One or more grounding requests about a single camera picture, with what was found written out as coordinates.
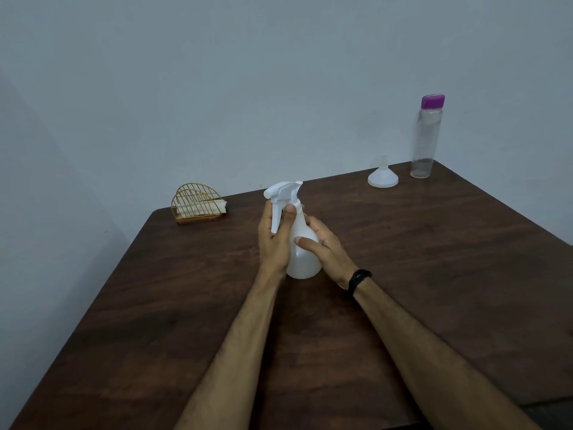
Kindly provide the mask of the person's right hand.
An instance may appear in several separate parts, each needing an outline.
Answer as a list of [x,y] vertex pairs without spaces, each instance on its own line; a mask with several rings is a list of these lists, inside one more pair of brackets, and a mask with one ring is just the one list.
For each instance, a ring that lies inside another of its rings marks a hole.
[[315,232],[319,242],[327,248],[326,260],[319,260],[328,277],[344,289],[358,266],[349,257],[339,238],[319,219],[305,214],[305,222]]

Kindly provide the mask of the person's left hand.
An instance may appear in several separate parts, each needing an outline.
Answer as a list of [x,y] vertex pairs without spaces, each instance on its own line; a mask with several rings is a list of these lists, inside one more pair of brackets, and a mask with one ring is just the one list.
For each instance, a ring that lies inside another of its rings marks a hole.
[[264,210],[258,225],[258,245],[260,253],[259,276],[280,283],[286,276],[290,261],[291,239],[279,239],[278,229],[272,227],[272,207],[270,200],[265,202]]

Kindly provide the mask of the person's right forearm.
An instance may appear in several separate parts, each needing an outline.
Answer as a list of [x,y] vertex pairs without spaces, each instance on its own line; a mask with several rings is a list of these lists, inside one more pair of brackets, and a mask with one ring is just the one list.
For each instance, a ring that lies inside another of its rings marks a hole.
[[542,430],[371,278],[358,286],[354,299],[434,430]]

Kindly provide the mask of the person's left forearm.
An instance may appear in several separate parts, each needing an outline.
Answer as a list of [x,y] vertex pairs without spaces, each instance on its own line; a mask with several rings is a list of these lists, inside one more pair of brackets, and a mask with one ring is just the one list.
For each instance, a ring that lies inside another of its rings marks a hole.
[[259,268],[241,309],[173,430],[248,430],[285,269]]

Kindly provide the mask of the black wristband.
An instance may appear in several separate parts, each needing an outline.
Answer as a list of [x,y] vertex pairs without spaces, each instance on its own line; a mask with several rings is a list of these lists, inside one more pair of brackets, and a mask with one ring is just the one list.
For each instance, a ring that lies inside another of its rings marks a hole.
[[372,272],[367,269],[358,269],[356,270],[353,275],[350,277],[348,281],[348,289],[347,294],[349,297],[354,297],[354,293],[358,286],[366,279],[372,277]]

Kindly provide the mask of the white paper napkins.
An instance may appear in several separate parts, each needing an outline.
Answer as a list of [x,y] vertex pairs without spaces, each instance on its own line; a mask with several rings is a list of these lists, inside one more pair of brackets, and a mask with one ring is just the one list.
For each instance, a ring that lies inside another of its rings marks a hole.
[[226,213],[227,202],[224,199],[189,202],[186,199],[176,199],[177,213],[184,218],[193,216],[213,216]]

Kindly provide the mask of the white plastic funnel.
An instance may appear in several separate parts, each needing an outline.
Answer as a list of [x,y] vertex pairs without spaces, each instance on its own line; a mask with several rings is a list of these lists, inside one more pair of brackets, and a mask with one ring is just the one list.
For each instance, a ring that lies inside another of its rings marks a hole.
[[387,155],[383,155],[381,166],[369,174],[367,182],[376,188],[390,188],[398,184],[398,175],[389,168]]

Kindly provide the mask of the clear bottle with purple cap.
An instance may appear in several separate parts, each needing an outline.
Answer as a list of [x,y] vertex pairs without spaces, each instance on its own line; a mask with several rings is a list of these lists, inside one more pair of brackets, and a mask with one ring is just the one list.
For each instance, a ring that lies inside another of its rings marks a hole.
[[444,104],[444,94],[430,94],[422,97],[410,171],[413,178],[425,179],[431,174]]

